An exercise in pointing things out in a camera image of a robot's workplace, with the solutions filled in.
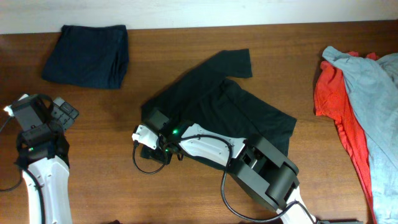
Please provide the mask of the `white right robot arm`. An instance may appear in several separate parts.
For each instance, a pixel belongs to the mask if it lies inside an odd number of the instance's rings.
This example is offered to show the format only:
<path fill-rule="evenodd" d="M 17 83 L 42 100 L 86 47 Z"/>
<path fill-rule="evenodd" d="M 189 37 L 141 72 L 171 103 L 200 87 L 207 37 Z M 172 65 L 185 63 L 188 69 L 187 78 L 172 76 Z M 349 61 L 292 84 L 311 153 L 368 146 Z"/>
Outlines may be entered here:
<path fill-rule="evenodd" d="M 266 138 L 232 138 L 208 131 L 191 121 L 176 123 L 153 111 L 132 134 L 134 146 L 142 145 L 148 156 L 163 166 L 172 155 L 189 157 L 223 171 L 221 198 L 233 214 L 253 223 L 317 223 L 300 195 L 299 168 Z M 232 208 L 226 199 L 227 176 L 257 203 L 276 215 L 250 218 Z"/>

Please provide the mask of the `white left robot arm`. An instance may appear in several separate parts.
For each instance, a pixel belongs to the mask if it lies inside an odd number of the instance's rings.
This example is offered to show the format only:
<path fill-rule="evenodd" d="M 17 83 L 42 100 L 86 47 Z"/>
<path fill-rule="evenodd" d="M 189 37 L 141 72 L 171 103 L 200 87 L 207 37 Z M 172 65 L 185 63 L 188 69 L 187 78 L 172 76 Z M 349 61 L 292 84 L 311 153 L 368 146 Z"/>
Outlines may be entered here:
<path fill-rule="evenodd" d="M 30 223 L 71 223 L 70 145 L 65 131 L 74 124 L 78 110 L 61 97 L 25 94 L 5 111 L 22 128 L 16 139 L 16 165 L 27 187 Z"/>

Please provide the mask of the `dark green t-shirt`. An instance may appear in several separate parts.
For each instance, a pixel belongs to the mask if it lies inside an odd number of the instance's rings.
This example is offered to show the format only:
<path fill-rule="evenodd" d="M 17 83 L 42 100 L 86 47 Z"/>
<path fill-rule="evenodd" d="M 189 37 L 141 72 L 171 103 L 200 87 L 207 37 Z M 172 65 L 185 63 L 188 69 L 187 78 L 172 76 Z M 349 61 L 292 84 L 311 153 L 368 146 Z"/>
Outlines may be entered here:
<path fill-rule="evenodd" d="M 141 117 L 158 110 L 171 121 L 192 121 L 224 136 L 260 134 L 287 155 L 297 120 L 233 81 L 251 77 L 249 49 L 220 51 L 145 102 Z"/>

